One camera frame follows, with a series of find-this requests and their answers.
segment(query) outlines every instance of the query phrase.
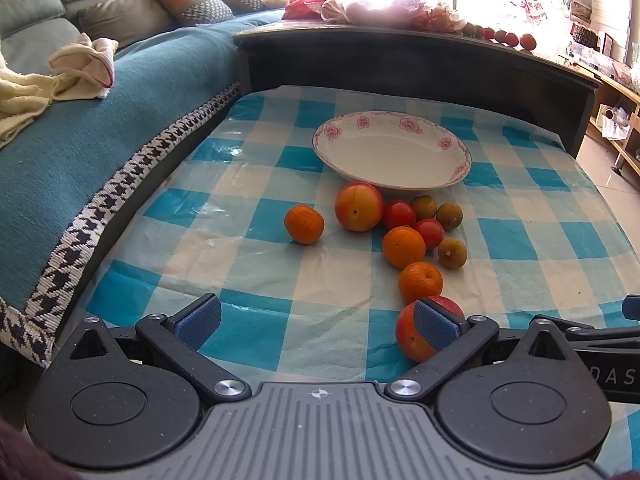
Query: black device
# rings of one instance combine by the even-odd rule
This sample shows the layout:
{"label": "black device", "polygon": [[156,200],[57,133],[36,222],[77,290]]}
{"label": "black device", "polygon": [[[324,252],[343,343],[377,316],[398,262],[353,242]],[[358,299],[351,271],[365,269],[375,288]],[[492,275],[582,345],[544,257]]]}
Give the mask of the black device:
{"label": "black device", "polygon": [[85,318],[28,404],[34,443],[104,480],[590,480],[606,477],[593,460],[607,400],[640,400],[639,326],[535,316],[528,330],[500,329],[428,299],[414,324],[440,351],[384,388],[263,383],[252,394],[197,352],[220,311],[210,294],[130,328]]}

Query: black and white houndstooth pattern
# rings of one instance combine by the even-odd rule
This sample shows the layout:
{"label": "black and white houndstooth pattern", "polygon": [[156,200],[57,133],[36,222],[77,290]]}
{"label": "black and white houndstooth pattern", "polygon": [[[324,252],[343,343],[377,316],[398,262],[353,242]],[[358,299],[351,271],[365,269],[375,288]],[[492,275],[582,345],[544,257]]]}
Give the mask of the black and white houndstooth pattern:
{"label": "black and white houndstooth pattern", "polygon": [[182,15],[195,25],[230,20],[234,14],[222,0],[202,0],[182,11]]}
{"label": "black and white houndstooth pattern", "polygon": [[158,162],[239,95],[236,82],[155,136],[111,177],[63,233],[24,313],[0,298],[0,342],[49,365],[58,325],[105,225]]}
{"label": "black and white houndstooth pattern", "polygon": [[253,10],[254,12],[258,12],[259,10],[266,10],[267,6],[262,2],[262,0],[240,0],[240,2],[247,6],[247,8]]}

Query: towel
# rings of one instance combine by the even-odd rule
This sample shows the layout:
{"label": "towel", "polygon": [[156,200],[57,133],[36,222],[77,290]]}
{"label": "towel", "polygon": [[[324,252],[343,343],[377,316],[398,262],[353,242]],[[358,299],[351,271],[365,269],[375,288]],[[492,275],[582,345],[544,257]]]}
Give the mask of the towel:
{"label": "towel", "polygon": [[53,100],[104,99],[114,81],[118,42],[82,33],[49,58],[54,75],[18,74],[0,54],[0,148],[33,122]]}

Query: floral plate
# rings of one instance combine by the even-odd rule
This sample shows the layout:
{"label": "floral plate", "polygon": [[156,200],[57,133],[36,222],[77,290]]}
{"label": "floral plate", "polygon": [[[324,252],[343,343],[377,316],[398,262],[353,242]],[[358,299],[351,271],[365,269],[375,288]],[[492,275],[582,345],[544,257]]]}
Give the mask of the floral plate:
{"label": "floral plate", "polygon": [[460,182],[471,155],[439,124],[398,112],[355,112],[333,118],[314,133],[320,159],[347,180],[402,191]]}

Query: blue and white tablecloth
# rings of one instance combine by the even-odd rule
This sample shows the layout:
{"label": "blue and white tablecloth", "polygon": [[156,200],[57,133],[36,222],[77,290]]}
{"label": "blue and white tablecloth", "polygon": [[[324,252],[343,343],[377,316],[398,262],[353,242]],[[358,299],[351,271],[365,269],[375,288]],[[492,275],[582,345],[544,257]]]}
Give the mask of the blue and white tablecloth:
{"label": "blue and white tablecloth", "polygon": [[[433,193],[464,211],[452,236],[465,241],[469,260],[442,273],[443,295],[467,316],[512,328],[540,313],[597,327],[631,323],[620,305],[640,292],[638,258],[554,134],[474,108],[297,87],[234,105],[138,211],[79,312],[129,326],[215,292],[222,324],[201,352],[254,388],[265,380],[386,382],[407,370],[394,339],[404,306],[399,271],[382,256],[383,232],[338,224],[334,198],[345,181],[311,147],[322,122],[360,110],[421,116],[468,146],[468,177]],[[292,242],[284,229],[296,203],[324,216],[315,245]],[[600,462],[610,471],[640,468],[640,412],[612,409]]]}

